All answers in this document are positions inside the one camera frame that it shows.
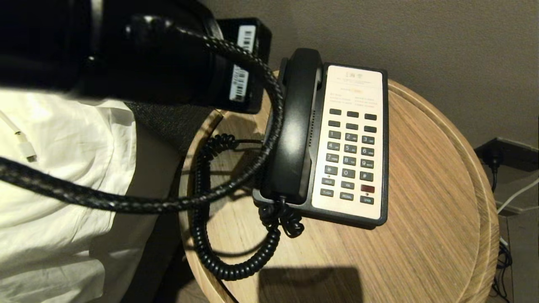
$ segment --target black cable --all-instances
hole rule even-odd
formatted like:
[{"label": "black cable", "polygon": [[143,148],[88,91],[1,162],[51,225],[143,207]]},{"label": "black cable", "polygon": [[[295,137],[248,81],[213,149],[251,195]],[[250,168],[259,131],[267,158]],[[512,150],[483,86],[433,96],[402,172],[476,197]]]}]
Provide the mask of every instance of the black cable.
[{"label": "black cable", "polygon": [[[225,150],[236,149],[240,143],[252,143],[251,140],[235,140],[233,135],[217,135],[209,138],[197,155],[197,167],[195,171],[194,191],[203,194],[211,188],[210,162]],[[224,263],[212,250],[208,240],[206,224],[209,219],[209,204],[200,205],[193,209],[191,221],[191,235],[195,244],[195,250],[202,264],[218,279],[234,281],[252,276],[258,272],[271,259],[277,249],[281,232],[278,229],[282,225],[289,237],[299,236],[303,230],[300,223],[301,216],[297,215],[288,207],[282,199],[275,205],[263,205],[258,214],[268,233],[262,241],[261,247],[249,260],[240,264]]]},{"label": "black cable", "polygon": [[498,170],[492,169],[492,187],[490,188],[492,190],[492,193],[496,190],[496,185],[498,184]]},{"label": "black cable", "polygon": [[[0,157],[0,180],[70,204],[131,214],[162,214],[208,205],[234,192],[262,167],[279,140],[284,117],[282,91],[271,69],[261,59],[234,43],[199,35],[162,17],[141,15],[134,18],[138,18],[138,21],[137,26],[132,28],[131,35],[144,35],[143,39],[140,39],[143,42],[152,43],[158,40],[171,43],[175,47],[199,46],[229,59],[261,80],[272,103],[273,120],[269,136],[257,158],[237,178],[192,197],[150,199],[109,194],[55,178],[3,157]],[[151,30],[142,28],[140,19],[146,20]]]}]

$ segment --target barcode label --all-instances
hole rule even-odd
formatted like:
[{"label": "barcode label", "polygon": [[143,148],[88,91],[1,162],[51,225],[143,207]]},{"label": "barcode label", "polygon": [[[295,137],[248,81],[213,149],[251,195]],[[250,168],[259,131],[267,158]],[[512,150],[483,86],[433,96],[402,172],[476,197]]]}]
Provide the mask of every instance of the barcode label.
[{"label": "barcode label", "polygon": [[[254,25],[241,25],[238,30],[238,46],[252,53],[254,47],[254,34],[256,33],[256,30],[257,27]],[[245,100],[248,80],[249,73],[243,68],[234,65],[229,95],[229,99],[231,101],[243,102]]]}]

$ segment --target white charging cable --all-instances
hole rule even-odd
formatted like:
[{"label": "white charging cable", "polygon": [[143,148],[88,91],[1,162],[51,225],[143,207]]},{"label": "white charging cable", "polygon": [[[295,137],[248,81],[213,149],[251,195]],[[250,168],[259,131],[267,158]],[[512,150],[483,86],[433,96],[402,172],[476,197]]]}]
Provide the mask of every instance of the white charging cable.
[{"label": "white charging cable", "polygon": [[[507,205],[509,205],[509,203],[511,203],[511,201],[513,201],[518,195],[520,195],[521,193],[527,191],[528,189],[532,188],[534,185],[536,185],[537,183],[539,183],[539,178],[537,178],[535,181],[531,182],[529,185],[525,186],[524,188],[522,188],[521,190],[517,191],[516,193],[514,193],[512,196],[510,196],[506,201],[505,203],[503,203],[499,208],[498,210],[496,211],[496,213],[500,213]],[[507,246],[508,243],[507,241],[505,241],[502,237],[500,237],[500,242]]]},{"label": "white charging cable", "polygon": [[13,134],[17,137],[19,141],[18,148],[22,157],[26,158],[28,162],[37,161],[37,154],[34,150],[32,143],[28,141],[26,135],[18,128],[15,123],[13,123],[4,112],[0,111],[0,119],[8,125],[9,128],[13,131]]}]

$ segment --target landline phone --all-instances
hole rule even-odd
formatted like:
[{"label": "landline phone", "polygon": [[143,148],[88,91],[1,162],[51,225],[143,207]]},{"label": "landline phone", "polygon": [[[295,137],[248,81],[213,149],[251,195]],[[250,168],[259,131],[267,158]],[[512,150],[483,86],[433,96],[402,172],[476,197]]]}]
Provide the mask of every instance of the landline phone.
[{"label": "landline phone", "polygon": [[323,64],[316,50],[297,49],[282,60],[279,83],[285,92],[285,123],[253,190],[255,203],[284,199],[305,216],[366,228],[384,224],[387,73]]}]

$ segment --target white bed sheet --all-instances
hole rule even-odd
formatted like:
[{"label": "white bed sheet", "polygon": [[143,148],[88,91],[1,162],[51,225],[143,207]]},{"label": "white bed sheet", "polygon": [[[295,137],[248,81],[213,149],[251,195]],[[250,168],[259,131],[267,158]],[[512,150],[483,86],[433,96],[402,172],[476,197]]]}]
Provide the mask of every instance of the white bed sheet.
[{"label": "white bed sheet", "polygon": [[[122,102],[85,105],[50,94],[0,91],[0,110],[26,134],[38,161],[20,156],[2,121],[0,155],[94,189],[127,191],[136,131]],[[105,269],[88,250],[92,239],[110,230],[114,213],[3,182],[0,192],[0,302],[87,302],[101,296]],[[138,260],[130,261],[136,267]]]}]

